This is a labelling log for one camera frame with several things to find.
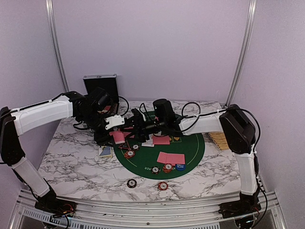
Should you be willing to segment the red playing card deck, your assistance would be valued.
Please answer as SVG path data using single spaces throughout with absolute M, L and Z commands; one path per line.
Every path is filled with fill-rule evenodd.
M 109 133 L 110 136 L 113 137 L 115 144 L 123 144 L 125 143 L 125 136 L 124 133 L 121 131 L 112 131 Z

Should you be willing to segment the black red triangular dealer button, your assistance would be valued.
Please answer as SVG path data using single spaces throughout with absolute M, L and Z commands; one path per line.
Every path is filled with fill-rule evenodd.
M 118 146 L 119 149 L 131 150 L 129 143 L 126 141 Z

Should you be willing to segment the red card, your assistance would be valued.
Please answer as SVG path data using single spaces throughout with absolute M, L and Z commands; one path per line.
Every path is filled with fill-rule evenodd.
M 157 157 L 157 162 L 162 164 L 176 164 L 174 154 L 160 152 Z
M 184 154 L 172 154 L 171 155 L 172 164 L 185 164 L 185 155 Z

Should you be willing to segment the blue small blind button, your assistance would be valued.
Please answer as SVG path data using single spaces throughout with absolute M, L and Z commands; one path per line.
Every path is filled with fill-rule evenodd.
M 176 164 L 175 169 L 177 171 L 184 171 L 186 169 L 186 164 Z

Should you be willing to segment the black orange 100 chip stack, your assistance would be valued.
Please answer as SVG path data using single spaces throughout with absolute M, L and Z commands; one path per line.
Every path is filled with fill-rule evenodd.
M 127 187 L 129 188 L 135 188 L 137 186 L 137 182 L 135 179 L 129 179 L 127 181 Z

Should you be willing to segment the red beige 5 chip stack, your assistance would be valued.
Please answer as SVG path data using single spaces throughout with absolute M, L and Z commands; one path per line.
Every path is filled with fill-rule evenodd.
M 168 184 L 166 182 L 160 182 L 158 184 L 158 189 L 161 191 L 165 191 L 168 189 Z

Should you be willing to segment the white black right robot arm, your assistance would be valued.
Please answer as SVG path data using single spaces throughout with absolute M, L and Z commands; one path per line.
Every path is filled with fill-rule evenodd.
M 176 114 L 167 99 L 153 102 L 155 119 L 132 109 L 132 116 L 124 120 L 120 130 L 145 142 L 150 134 L 162 132 L 172 136 L 209 132 L 224 133 L 229 149 L 235 153 L 241 178 L 240 200 L 236 210 L 245 214 L 258 202 L 259 165 L 255 147 L 260 138 L 260 127 L 248 118 L 250 112 L 232 104 L 226 109 L 207 114 L 187 116 Z

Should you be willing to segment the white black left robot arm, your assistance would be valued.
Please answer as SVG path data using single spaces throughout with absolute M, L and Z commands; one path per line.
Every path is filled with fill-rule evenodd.
M 98 87 L 90 94 L 83 95 L 76 91 L 61 93 L 50 100 L 36 104 L 0 111 L 0 158 L 2 164 L 9 166 L 19 179 L 29 186 L 49 212 L 60 209 L 60 201 L 47 181 L 38 173 L 35 165 L 27 158 L 20 142 L 24 135 L 36 130 L 51 128 L 50 138 L 55 132 L 55 125 L 63 119 L 74 118 L 84 123 L 86 128 L 95 133 L 95 141 L 102 144 L 109 137 L 113 119 L 117 117 L 112 110 L 110 95 Z

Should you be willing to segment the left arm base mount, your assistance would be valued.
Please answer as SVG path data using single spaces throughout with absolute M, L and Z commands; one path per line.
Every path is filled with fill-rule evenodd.
M 61 216 L 73 216 L 77 204 L 63 199 L 51 199 L 50 201 L 36 201 L 35 208 L 53 214 L 55 218 Z

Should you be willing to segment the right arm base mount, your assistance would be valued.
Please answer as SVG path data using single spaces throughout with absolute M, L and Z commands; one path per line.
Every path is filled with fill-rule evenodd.
M 258 212 L 262 209 L 260 204 L 251 205 L 249 202 L 242 202 L 240 200 L 222 203 L 219 207 L 218 213 L 224 219 Z

